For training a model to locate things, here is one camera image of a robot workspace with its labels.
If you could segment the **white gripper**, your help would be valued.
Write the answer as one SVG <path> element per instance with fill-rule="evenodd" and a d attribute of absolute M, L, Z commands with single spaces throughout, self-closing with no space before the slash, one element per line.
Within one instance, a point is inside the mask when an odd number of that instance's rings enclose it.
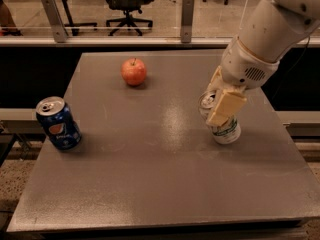
<path fill-rule="evenodd" d="M 222 88 L 222 78 L 229 84 L 245 86 L 247 89 L 261 87 L 276 72 L 279 63 L 268 63 L 255 57 L 242 45 L 238 37 L 234 37 L 223 52 L 220 65 L 206 88 L 209 92 L 217 92 Z M 210 110 L 206 124 L 223 126 L 246 102 L 247 98 L 242 93 L 223 90 Z"/>

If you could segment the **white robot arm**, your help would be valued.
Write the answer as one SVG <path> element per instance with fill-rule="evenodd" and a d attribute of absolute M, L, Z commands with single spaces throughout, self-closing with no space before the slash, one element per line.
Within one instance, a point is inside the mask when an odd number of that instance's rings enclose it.
<path fill-rule="evenodd" d="M 320 0 L 262 0 L 225 49 L 207 89 L 215 93 L 206 123 L 222 126 L 262 86 L 281 58 L 320 25 Z"/>

